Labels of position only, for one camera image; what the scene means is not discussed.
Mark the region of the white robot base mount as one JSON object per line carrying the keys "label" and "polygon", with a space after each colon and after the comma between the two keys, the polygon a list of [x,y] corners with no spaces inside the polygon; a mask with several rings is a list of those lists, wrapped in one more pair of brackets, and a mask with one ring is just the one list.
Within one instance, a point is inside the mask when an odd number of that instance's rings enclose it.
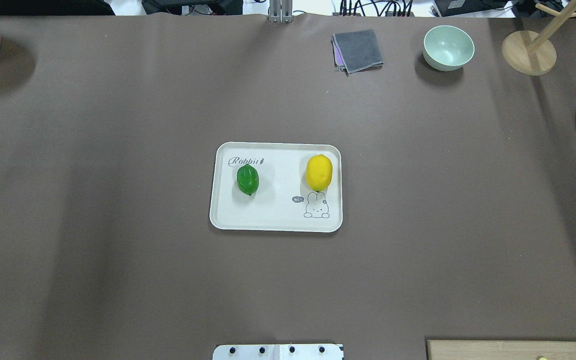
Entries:
{"label": "white robot base mount", "polygon": [[343,360],[342,344],[222,344],[215,347],[213,360]]}

